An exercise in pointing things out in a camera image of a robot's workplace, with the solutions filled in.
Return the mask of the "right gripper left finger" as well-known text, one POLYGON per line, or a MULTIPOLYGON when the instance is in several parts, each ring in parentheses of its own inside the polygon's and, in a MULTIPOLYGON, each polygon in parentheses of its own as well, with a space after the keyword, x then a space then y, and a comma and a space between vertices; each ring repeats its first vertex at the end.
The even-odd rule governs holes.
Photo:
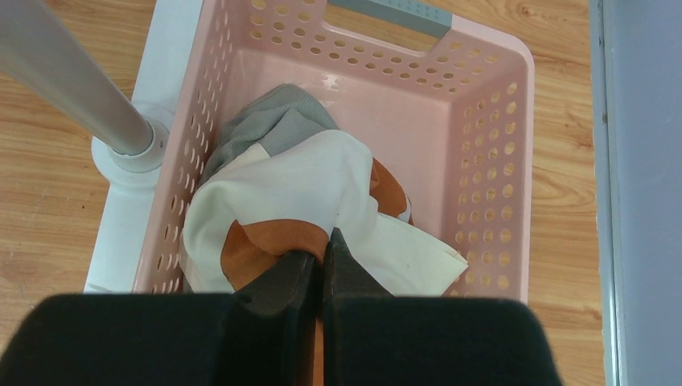
POLYGON ((4 385, 309 385, 315 260, 287 253, 234 294, 61 294, 22 322, 4 385))

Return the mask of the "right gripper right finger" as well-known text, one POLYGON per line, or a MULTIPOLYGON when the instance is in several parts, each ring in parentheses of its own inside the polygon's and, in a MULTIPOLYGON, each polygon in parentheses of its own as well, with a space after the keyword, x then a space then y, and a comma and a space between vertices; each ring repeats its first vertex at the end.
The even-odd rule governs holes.
POLYGON ((504 298, 391 295, 335 229, 324 258, 327 385, 558 385, 544 330, 504 298))

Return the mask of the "brown underwear white waistband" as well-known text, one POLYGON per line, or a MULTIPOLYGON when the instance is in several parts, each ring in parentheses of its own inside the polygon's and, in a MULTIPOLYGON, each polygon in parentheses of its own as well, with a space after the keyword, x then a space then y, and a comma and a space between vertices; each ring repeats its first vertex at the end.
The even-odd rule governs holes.
POLYGON ((215 173, 187 212, 183 272, 195 292, 232 293, 287 252, 322 260, 335 229, 391 294, 441 296, 467 267, 413 225, 404 189, 363 143, 325 130, 277 155, 252 145, 215 173))

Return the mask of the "grey underwear white waistband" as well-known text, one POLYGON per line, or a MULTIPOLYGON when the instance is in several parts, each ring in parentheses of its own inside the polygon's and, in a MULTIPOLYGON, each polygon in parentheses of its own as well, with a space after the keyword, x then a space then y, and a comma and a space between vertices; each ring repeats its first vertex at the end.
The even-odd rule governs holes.
POLYGON ((274 156, 317 133, 338 128, 323 105, 307 91, 294 84, 279 85, 220 127, 216 148, 200 182, 207 182, 250 146, 259 144, 267 155, 274 156))

